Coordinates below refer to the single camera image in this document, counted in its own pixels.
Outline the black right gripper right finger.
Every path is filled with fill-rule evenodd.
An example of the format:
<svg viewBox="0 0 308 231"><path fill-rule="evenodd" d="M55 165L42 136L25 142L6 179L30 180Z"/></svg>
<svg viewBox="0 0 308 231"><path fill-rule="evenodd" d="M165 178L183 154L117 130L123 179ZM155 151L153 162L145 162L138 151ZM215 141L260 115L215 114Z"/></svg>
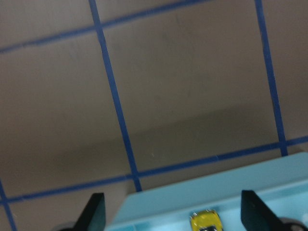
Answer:
<svg viewBox="0 0 308 231"><path fill-rule="evenodd" d="M251 190L241 193L241 222L247 231L287 231L288 228Z"/></svg>

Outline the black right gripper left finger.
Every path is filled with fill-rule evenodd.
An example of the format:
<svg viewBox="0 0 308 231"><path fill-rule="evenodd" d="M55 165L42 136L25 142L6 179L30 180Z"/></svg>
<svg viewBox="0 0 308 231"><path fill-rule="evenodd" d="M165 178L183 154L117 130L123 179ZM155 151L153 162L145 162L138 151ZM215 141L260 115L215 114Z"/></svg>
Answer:
<svg viewBox="0 0 308 231"><path fill-rule="evenodd" d="M83 209L73 231L103 231L106 226L104 193L94 193Z"/></svg>

